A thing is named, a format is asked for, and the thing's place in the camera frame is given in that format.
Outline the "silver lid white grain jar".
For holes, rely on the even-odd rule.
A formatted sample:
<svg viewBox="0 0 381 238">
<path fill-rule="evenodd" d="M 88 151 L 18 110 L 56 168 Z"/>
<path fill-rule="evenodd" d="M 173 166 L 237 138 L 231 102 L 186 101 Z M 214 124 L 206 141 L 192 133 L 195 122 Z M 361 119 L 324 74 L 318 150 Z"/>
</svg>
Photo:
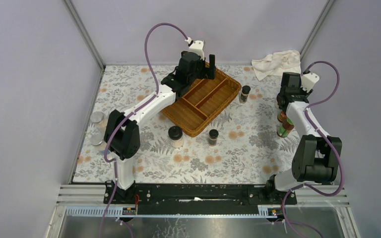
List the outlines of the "silver lid white grain jar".
<svg viewBox="0 0 381 238">
<path fill-rule="evenodd" d="M 90 121 L 102 134 L 105 133 L 108 120 L 103 112 L 93 112 L 90 116 Z"/>
</svg>

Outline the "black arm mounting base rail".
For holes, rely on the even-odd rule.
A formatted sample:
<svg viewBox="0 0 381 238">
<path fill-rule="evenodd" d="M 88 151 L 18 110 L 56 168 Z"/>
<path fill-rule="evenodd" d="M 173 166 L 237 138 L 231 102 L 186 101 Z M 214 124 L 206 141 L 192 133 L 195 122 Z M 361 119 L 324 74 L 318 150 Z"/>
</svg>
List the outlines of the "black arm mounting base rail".
<svg viewBox="0 0 381 238">
<path fill-rule="evenodd" d="M 133 183 L 126 190 L 105 182 L 103 203 L 131 204 L 139 215 L 254 215 L 261 205 L 297 204 L 286 194 L 266 185 Z"/>
</svg>

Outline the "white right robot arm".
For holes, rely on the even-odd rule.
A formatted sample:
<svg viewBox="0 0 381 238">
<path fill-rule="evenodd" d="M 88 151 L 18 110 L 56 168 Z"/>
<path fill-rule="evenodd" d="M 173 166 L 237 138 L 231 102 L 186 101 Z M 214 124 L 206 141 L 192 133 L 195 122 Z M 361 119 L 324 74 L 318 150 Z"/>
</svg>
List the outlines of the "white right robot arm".
<svg viewBox="0 0 381 238">
<path fill-rule="evenodd" d="M 300 138 L 291 168 L 281 174 L 271 176 L 265 186 L 266 201 L 277 204 L 286 192 L 305 183 L 330 183 L 338 173 L 337 156 L 342 142 L 327 133 L 311 114 L 308 96 L 319 81 L 313 72 L 284 72 L 281 78 L 277 104 L 286 116 L 277 134 L 281 137 L 295 130 Z"/>
</svg>

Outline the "red sauce bottle yellow cap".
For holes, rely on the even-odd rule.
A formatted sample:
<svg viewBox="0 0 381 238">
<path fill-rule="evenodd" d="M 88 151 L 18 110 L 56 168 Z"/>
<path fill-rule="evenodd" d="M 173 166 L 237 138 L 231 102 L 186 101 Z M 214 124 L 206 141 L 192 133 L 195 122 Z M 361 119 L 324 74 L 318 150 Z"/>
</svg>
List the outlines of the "red sauce bottle yellow cap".
<svg viewBox="0 0 381 238">
<path fill-rule="evenodd" d="M 281 111 L 278 114 L 277 119 L 278 119 L 279 122 L 284 122 L 287 119 L 286 113 L 284 111 Z"/>
</svg>

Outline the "brown wicker divided basket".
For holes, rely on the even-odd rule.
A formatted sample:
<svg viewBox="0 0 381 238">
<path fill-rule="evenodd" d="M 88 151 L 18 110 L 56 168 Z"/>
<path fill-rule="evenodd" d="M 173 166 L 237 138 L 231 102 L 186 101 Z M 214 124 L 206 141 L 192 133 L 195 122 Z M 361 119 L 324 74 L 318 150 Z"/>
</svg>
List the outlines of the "brown wicker divided basket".
<svg viewBox="0 0 381 238">
<path fill-rule="evenodd" d="M 162 114 L 183 133 L 196 137 L 237 97 L 242 85 L 220 69 L 214 79 L 196 79 L 190 90 Z"/>
</svg>

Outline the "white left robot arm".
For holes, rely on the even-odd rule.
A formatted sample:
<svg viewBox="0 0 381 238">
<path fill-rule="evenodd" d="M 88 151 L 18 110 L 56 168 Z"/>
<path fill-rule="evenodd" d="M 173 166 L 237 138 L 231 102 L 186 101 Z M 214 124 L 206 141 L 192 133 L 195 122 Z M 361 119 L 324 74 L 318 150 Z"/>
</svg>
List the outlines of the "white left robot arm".
<svg viewBox="0 0 381 238">
<path fill-rule="evenodd" d="M 183 51 L 174 70 L 156 82 L 156 91 L 123 112 L 110 112 L 104 134 L 104 159 L 108 154 L 112 155 L 111 161 L 115 166 L 112 193 L 121 203 L 130 203 L 134 197 L 131 188 L 135 182 L 132 157 L 140 148 L 139 127 L 183 97 L 197 79 L 215 79 L 215 55 L 210 54 L 208 59 L 206 61 L 196 53 Z"/>
</svg>

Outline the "silver lid jar blue label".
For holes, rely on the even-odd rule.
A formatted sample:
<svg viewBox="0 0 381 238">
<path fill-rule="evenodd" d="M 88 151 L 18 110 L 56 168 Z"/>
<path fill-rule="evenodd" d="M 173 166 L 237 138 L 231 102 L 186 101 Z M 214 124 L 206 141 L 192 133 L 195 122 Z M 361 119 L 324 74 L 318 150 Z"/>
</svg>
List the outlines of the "silver lid jar blue label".
<svg viewBox="0 0 381 238">
<path fill-rule="evenodd" d="M 104 135 L 102 133 L 97 133 L 90 136 L 89 141 L 90 144 L 100 152 L 103 152 L 106 149 L 107 144 L 104 141 Z"/>
</svg>

